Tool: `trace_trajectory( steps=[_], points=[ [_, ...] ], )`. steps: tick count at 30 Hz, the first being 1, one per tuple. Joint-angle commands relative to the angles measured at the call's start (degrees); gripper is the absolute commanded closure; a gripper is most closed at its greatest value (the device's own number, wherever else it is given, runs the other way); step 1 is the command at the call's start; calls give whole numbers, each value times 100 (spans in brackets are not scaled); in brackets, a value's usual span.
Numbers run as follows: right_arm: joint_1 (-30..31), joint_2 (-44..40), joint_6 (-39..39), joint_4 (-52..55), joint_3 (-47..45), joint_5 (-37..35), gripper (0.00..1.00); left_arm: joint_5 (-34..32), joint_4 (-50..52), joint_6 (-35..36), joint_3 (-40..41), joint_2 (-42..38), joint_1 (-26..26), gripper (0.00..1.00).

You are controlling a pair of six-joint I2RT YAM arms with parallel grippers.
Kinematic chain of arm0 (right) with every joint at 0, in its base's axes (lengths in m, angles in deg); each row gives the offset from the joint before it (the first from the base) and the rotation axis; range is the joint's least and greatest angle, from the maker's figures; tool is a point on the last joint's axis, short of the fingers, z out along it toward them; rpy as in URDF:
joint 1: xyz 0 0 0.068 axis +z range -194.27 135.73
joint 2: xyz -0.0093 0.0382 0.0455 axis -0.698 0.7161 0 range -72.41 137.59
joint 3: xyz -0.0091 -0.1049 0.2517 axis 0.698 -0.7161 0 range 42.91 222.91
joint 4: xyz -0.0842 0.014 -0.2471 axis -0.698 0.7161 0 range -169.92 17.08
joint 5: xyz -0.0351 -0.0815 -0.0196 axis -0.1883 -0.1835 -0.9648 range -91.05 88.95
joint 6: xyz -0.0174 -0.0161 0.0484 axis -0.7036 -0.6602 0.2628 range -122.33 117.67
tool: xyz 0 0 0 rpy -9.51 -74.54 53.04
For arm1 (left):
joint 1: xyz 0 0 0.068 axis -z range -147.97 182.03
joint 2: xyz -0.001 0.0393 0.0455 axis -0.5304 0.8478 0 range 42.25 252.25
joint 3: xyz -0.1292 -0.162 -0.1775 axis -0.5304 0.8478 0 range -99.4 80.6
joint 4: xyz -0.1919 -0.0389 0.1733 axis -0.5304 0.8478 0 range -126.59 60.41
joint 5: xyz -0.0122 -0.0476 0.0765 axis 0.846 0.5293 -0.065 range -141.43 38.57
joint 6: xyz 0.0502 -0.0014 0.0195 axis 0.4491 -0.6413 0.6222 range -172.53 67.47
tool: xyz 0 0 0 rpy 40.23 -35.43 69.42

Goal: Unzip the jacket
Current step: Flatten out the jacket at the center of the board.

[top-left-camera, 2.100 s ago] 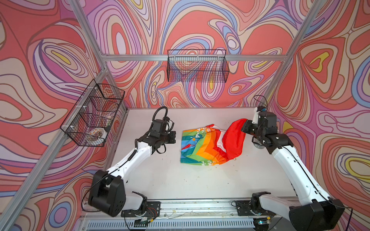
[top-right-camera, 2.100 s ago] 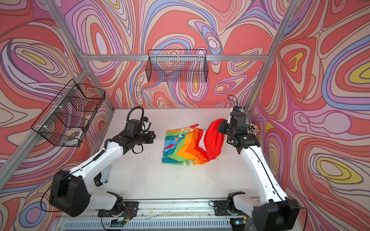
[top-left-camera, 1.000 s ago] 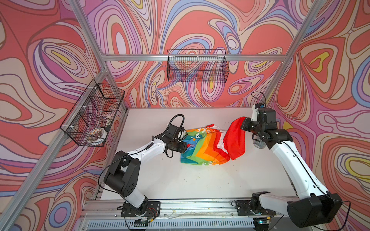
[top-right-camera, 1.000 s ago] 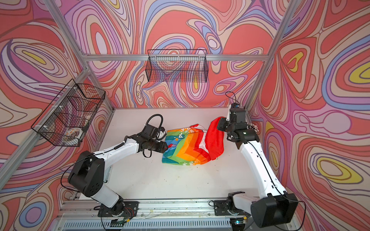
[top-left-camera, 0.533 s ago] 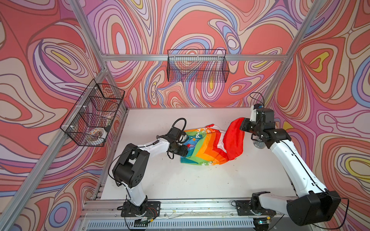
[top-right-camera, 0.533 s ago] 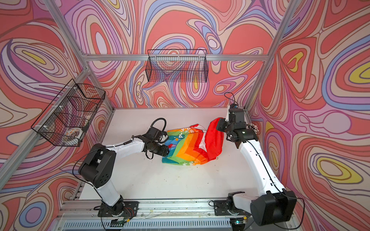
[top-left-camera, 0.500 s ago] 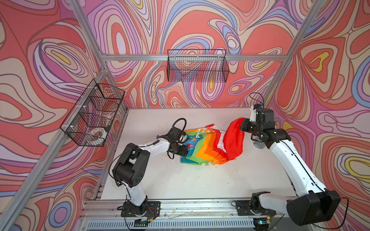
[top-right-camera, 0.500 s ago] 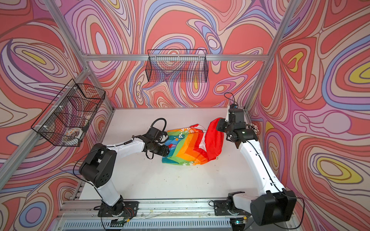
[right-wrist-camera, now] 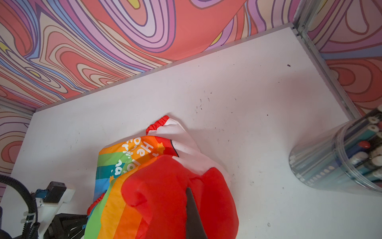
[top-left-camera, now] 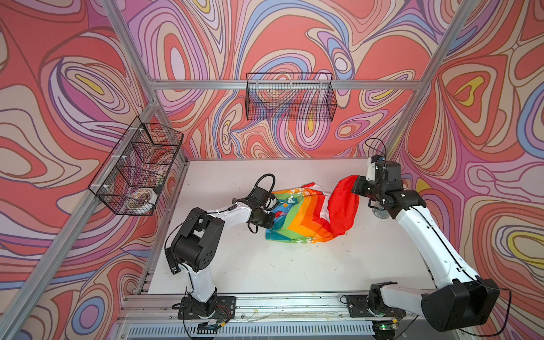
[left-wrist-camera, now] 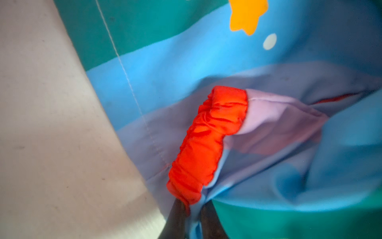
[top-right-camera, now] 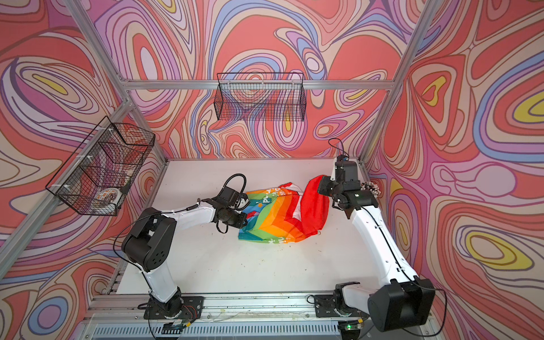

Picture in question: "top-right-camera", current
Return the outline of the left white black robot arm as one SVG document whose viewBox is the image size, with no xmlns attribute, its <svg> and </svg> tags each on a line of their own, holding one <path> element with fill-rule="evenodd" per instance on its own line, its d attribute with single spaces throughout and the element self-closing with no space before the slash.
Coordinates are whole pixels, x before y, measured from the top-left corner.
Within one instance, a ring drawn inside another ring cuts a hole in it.
<svg viewBox="0 0 544 340">
<path fill-rule="evenodd" d="M 240 230 L 247 226 L 244 209 L 249 206 L 249 198 L 245 194 L 246 185 L 245 175 L 233 174 L 218 195 L 174 211 L 147 208 L 130 226 L 121 251 L 125 260 L 140 271 L 149 288 L 147 319 L 173 320 L 187 316 L 194 321 L 200 317 L 196 307 L 182 298 L 181 289 L 174 283 L 167 264 L 174 236 L 177 231 L 209 223 L 223 235 L 232 228 Z"/>
</svg>

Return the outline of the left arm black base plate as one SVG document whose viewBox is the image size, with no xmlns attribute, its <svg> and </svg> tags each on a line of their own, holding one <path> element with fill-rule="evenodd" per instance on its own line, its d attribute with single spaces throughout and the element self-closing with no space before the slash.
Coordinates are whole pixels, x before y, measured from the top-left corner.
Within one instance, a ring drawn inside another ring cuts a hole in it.
<svg viewBox="0 0 544 340">
<path fill-rule="evenodd" d="M 161 303 L 150 297 L 144 312 L 146 320 L 195 321 L 201 318 L 203 296 L 174 296 L 169 302 Z"/>
</svg>

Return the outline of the rainbow red white kids jacket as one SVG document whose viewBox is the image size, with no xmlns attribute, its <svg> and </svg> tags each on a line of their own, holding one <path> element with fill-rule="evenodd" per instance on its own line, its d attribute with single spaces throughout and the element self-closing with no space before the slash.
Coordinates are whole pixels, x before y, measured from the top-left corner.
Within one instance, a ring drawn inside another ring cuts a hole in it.
<svg viewBox="0 0 544 340">
<path fill-rule="evenodd" d="M 265 244 L 301 242 L 318 235 L 327 223 L 330 200 L 318 193 L 323 175 L 311 179 L 305 189 L 289 182 L 249 191 L 243 210 L 247 225 L 238 240 Z"/>
</svg>

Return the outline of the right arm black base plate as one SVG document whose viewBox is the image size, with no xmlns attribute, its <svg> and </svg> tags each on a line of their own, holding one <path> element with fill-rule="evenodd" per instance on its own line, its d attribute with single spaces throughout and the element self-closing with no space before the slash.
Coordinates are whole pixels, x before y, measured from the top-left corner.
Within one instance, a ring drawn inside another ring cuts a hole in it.
<svg viewBox="0 0 544 340">
<path fill-rule="evenodd" d="M 358 317 L 363 320 L 368 319 L 368 314 L 347 306 L 340 297 L 334 294 L 311 294 L 306 297 L 306 302 L 314 307 L 315 316 L 318 318 Z"/>
</svg>

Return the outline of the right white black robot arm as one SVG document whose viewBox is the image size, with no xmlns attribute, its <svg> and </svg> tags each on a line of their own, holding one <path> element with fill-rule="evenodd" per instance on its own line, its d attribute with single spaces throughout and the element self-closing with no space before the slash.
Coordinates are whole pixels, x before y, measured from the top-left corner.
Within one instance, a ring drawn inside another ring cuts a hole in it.
<svg viewBox="0 0 544 340">
<path fill-rule="evenodd" d="M 429 279 L 421 279 L 402 255 L 373 193 L 358 178 L 358 164 L 340 155 L 331 176 L 320 181 L 319 194 L 343 211 L 361 235 L 377 271 L 375 286 L 361 282 L 336 285 L 336 309 L 368 315 L 381 332 L 408 330 L 426 324 L 436 296 Z"/>
</svg>

